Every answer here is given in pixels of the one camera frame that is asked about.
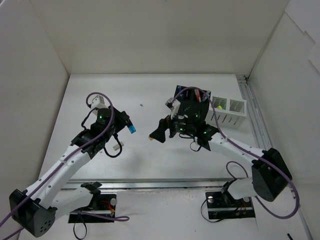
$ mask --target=robotic arm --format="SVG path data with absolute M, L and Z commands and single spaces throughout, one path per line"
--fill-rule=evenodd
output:
M 175 96 L 166 102 L 171 114 L 159 121 L 158 128 L 149 135 L 149 138 L 164 143 L 165 131 L 169 129 L 169 138 L 173 138 L 177 133 L 189 136 L 199 145 L 198 150 L 205 148 L 208 151 L 218 152 L 235 162 L 246 160 L 251 164 L 252 177 L 227 182 L 222 188 L 225 201 L 233 202 L 253 196 L 259 196 L 268 202 L 274 201 L 287 186 L 287 180 L 269 164 L 246 152 L 272 163 L 292 180 L 281 154 L 274 148 L 263 150 L 246 145 L 225 136 L 218 127 L 206 124 L 210 103 L 208 91 L 205 94 L 205 91 L 199 93 L 192 87 L 177 86 Z
M 97 95 L 88 106 L 90 113 L 96 115 L 90 129 L 84 126 L 88 115 L 81 124 L 84 130 L 71 141 L 61 158 L 38 181 L 22 192 L 16 189 L 9 197 L 12 218 L 35 237 L 45 234 L 63 215 L 95 204 L 100 194 L 98 182 L 84 183 L 63 197 L 56 196 L 83 165 L 105 148 L 112 136 L 119 144 L 117 133 L 125 126 L 132 134 L 136 131 L 126 112 L 119 112 L 111 104 L 107 107 L 101 96 Z

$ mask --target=white table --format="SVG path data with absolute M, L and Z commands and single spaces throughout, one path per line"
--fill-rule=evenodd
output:
M 114 106 L 125 110 L 137 132 L 130 134 L 124 129 L 119 138 L 124 142 L 123 154 L 107 158 L 97 155 L 72 178 L 74 181 L 119 181 L 119 180 L 168 180 L 168 179 L 221 179 L 229 178 L 225 165 L 228 159 L 218 153 L 189 149 L 189 141 L 176 136 L 164 144 L 149 141 L 148 135 L 156 129 L 159 119 L 169 114 L 164 105 L 171 97 L 176 85 L 197 86 L 211 90 L 212 94 L 240 99 L 236 77 L 231 74 L 206 75 L 71 75 L 49 147 L 41 169 L 47 171 L 70 141 L 82 130 L 80 123 L 87 115 L 85 105 L 87 94 L 100 91 L 108 95 Z M 93 123 L 92 116 L 88 122 Z M 237 130 L 224 129 L 225 133 L 246 144 L 255 146 L 249 120 Z M 108 149 L 115 144 L 108 144 Z M 250 167 L 243 163 L 249 173 Z M 243 172 L 233 167 L 232 172 L 243 177 Z M 129 215 L 130 221 L 116 223 L 88 224 L 85 240 L 287 240 L 287 233 L 294 240 L 307 239 L 299 214 L 288 220 L 269 215 L 254 199 L 256 218 L 232 219 L 209 223 L 200 215 L 200 205 L 208 188 L 126 190 L 117 194 L 117 215 Z M 294 208 L 295 201 L 289 188 L 267 206 L 278 215 L 287 215 Z M 39 239 L 75 239 L 73 224 L 67 224 L 68 217 L 57 220 L 52 229 Z M 25 230 L 20 240 L 34 237 Z
M 119 111 L 126 111 L 136 128 L 130 134 L 125 128 L 119 133 L 124 142 L 123 153 L 109 158 L 104 152 L 94 157 L 80 169 L 72 180 L 163 180 L 163 179 L 225 179 L 230 178 L 223 155 L 202 149 L 189 149 L 190 139 L 178 135 L 166 142 L 150 141 L 148 136 L 157 127 L 159 120 L 170 110 L 165 102 L 173 97 L 177 85 L 197 86 L 211 90 L 212 95 L 242 99 L 236 76 L 233 74 L 144 74 L 144 75 L 71 75 L 62 105 L 54 126 L 52 137 L 42 165 L 45 173 L 65 152 L 71 140 L 80 132 L 80 126 L 89 108 L 86 96 L 91 92 L 102 92 Z M 87 126 L 95 121 L 94 115 L 87 120 Z M 224 129 L 225 133 L 248 145 L 255 146 L 249 120 L 239 129 Z M 106 145 L 111 154 L 116 144 L 112 138 Z M 243 162 L 249 174 L 251 167 Z M 241 169 L 233 172 L 243 177 Z

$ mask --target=white wall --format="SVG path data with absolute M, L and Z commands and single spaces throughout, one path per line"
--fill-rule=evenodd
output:
M 248 74 L 289 0 L 30 0 L 70 74 Z
M 249 81 L 273 146 L 293 175 L 310 231 L 319 239 L 320 73 L 308 60 L 314 45 L 284 13 Z
M 37 179 L 68 75 L 26 0 L 0 4 L 0 220 L 9 195 Z M 0 239 L 17 225 L 9 220 Z

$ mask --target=blue object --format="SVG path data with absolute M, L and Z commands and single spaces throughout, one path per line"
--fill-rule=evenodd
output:
M 128 126 L 128 129 L 130 131 L 131 134 L 134 134 L 137 130 L 135 128 L 135 126 L 131 125 L 131 126 Z

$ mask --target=blue cap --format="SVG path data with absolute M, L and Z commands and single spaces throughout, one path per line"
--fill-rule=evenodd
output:
M 134 134 L 137 131 L 135 126 L 133 126 L 133 125 L 128 126 L 128 129 L 129 129 L 131 134 Z

